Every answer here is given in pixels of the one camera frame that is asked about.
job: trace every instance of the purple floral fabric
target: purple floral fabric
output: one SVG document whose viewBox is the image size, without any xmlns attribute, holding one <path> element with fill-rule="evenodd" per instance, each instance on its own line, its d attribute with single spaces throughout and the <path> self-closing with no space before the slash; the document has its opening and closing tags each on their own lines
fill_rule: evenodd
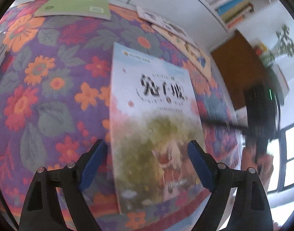
<svg viewBox="0 0 294 231">
<path fill-rule="evenodd" d="M 187 68 L 200 115 L 230 118 L 216 79 L 208 82 L 136 12 L 110 5 L 111 21 L 78 16 L 34 18 L 45 2 L 35 0 L 10 8 L 0 21 L 8 48 L 0 69 L 0 188 L 16 217 L 38 167 L 64 167 L 77 161 L 97 139 L 110 142 L 114 42 Z M 235 133 L 207 127 L 204 133 L 207 152 L 235 167 L 240 161 Z M 64 218 L 75 229 L 62 191 L 58 193 Z M 83 194 L 103 230 L 147 231 L 168 229 L 190 216 L 208 192 L 198 185 L 177 199 L 120 215 L 109 154 Z"/>
</svg>

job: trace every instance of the green notebook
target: green notebook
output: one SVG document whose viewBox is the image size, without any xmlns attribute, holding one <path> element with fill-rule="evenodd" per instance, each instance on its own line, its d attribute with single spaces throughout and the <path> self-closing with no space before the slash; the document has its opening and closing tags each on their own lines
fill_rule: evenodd
<svg viewBox="0 0 294 231">
<path fill-rule="evenodd" d="M 110 20 L 108 0 L 49 0 L 35 13 L 35 17 L 74 15 Z"/>
</svg>

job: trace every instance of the silver bolt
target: silver bolt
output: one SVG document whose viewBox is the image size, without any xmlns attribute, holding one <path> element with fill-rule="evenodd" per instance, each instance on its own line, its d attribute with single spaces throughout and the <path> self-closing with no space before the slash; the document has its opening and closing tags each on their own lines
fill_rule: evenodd
<svg viewBox="0 0 294 231">
<path fill-rule="evenodd" d="M 248 168 L 248 169 L 249 169 L 249 172 L 250 172 L 251 174 L 255 174 L 255 173 L 256 173 L 255 168 L 250 167 L 250 168 Z"/>
<path fill-rule="evenodd" d="M 44 167 L 39 167 L 39 168 L 37 169 L 37 172 L 38 172 L 38 173 L 42 173 L 42 172 L 44 172 Z"/>
<path fill-rule="evenodd" d="M 226 165 L 225 165 L 224 163 L 220 162 L 220 163 L 217 165 L 217 167 L 218 167 L 219 169 L 225 169 L 225 168 L 226 168 Z"/>
<path fill-rule="evenodd" d="M 75 167 L 75 162 L 70 162 L 67 164 L 68 168 L 74 168 Z"/>
</svg>

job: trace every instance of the brown cabinet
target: brown cabinet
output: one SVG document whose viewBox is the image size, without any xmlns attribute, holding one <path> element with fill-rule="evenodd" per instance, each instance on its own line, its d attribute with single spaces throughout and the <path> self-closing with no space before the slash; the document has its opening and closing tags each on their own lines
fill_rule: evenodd
<svg viewBox="0 0 294 231">
<path fill-rule="evenodd" d="M 221 72 L 235 110 L 245 106 L 245 89 L 269 81 L 262 62 L 239 31 L 211 55 Z"/>
</svg>

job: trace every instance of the barcode sticker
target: barcode sticker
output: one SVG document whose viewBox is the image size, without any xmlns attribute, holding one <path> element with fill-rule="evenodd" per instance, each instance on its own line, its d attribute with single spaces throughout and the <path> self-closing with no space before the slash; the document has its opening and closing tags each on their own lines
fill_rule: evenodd
<svg viewBox="0 0 294 231">
<path fill-rule="evenodd" d="M 90 6 L 90 9 L 89 10 L 92 11 L 92 12 L 98 12 L 98 13 L 104 14 L 104 9 L 103 8 Z"/>
</svg>

